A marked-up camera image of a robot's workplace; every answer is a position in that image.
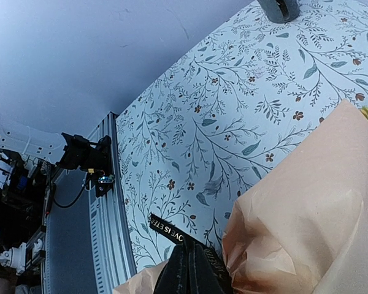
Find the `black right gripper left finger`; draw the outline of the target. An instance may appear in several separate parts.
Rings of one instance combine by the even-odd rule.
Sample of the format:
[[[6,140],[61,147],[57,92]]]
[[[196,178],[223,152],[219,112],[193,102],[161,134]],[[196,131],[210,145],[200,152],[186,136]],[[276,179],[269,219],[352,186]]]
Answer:
[[[170,259],[158,277],[155,293],[189,293],[188,245],[189,239],[185,238],[181,244],[174,247]]]

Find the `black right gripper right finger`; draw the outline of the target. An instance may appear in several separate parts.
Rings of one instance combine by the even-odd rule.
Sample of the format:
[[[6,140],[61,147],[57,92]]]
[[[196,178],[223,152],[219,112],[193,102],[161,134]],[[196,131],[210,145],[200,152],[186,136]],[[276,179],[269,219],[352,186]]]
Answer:
[[[213,248],[188,241],[189,293],[233,293],[226,266]]]

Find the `black printed ribbon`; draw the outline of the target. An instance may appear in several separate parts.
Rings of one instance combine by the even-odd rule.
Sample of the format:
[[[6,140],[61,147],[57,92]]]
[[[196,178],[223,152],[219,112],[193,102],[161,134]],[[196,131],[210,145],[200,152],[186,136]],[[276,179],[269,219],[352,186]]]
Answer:
[[[197,239],[182,231],[181,229],[177,228],[175,225],[156,216],[153,213],[150,214],[149,226],[152,230],[163,235],[174,244],[183,244],[184,240],[189,239],[200,245],[205,252],[207,260],[211,264],[215,275],[222,280],[228,279],[229,274],[226,270],[225,264],[223,263],[221,258],[219,258],[214,248],[206,246],[205,244],[201,243]]]

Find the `peach wrapping paper sheet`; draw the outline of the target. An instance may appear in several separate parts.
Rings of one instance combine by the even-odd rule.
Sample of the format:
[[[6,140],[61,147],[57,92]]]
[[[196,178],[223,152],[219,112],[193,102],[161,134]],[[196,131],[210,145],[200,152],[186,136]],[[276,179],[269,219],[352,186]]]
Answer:
[[[135,104],[117,119],[136,275],[114,293],[152,293],[174,243],[164,219],[216,250],[237,293],[368,293],[368,120],[289,100],[236,110]]]

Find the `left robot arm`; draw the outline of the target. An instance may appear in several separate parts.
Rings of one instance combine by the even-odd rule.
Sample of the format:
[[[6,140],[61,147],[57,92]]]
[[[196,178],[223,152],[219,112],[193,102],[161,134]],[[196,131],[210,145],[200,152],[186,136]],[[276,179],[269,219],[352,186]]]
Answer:
[[[66,170],[108,171],[111,144],[108,135],[95,143],[81,135],[44,132],[0,113],[0,149],[34,156]]]

